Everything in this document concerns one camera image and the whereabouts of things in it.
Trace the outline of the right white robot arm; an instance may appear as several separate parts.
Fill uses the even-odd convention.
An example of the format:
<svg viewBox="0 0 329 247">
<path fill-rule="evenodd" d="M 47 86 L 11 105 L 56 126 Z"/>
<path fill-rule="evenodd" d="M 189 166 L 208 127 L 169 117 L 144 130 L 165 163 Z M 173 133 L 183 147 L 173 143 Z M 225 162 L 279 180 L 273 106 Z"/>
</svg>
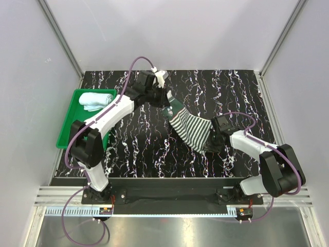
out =
<svg viewBox="0 0 329 247">
<path fill-rule="evenodd" d="M 212 118 L 209 131 L 205 144 L 207 151 L 231 147 L 259 163 L 260 175 L 245 178 L 233 188 L 236 202 L 245 204 L 252 195 L 262 193 L 274 198 L 296 195 L 305 184 L 305 175 L 292 146 L 267 143 L 246 130 L 232 126 L 225 116 Z"/>
</svg>

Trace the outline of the light blue towel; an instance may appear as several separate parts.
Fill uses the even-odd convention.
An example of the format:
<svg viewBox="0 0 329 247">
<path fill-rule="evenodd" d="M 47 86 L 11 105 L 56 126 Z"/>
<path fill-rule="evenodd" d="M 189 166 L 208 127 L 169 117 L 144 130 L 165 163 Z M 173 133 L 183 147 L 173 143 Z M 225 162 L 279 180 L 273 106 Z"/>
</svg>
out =
<svg viewBox="0 0 329 247">
<path fill-rule="evenodd" d="M 112 94 L 105 93 L 83 93 L 79 98 L 79 104 L 83 106 L 85 111 L 97 111 L 108 106 L 114 97 Z"/>
</svg>

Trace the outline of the striped green white towel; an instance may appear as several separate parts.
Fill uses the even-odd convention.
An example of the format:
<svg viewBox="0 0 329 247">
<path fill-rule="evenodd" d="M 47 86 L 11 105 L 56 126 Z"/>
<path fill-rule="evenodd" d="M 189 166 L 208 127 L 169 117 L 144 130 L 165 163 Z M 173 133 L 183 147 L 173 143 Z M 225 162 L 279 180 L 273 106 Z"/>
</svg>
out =
<svg viewBox="0 0 329 247">
<path fill-rule="evenodd" d="M 170 105 L 162 113 L 184 143 L 200 154 L 218 152 L 209 141 L 211 121 L 192 115 L 171 91 L 167 92 L 167 98 Z"/>
</svg>

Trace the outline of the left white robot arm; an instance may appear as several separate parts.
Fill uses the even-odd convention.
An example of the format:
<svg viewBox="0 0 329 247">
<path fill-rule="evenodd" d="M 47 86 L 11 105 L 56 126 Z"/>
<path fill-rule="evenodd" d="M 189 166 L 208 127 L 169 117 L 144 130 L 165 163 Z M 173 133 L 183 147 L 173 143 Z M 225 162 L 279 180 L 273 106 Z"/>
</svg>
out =
<svg viewBox="0 0 329 247">
<path fill-rule="evenodd" d="M 169 106 L 165 86 L 167 77 L 166 70 L 140 71 L 137 80 L 125 85 L 121 94 L 102 111 L 85 121 L 72 123 L 65 156 L 74 158 L 78 163 L 76 168 L 84 171 L 97 202 L 104 204 L 111 198 L 109 181 L 101 164 L 104 137 L 117 122 L 145 103 L 157 108 Z"/>
</svg>

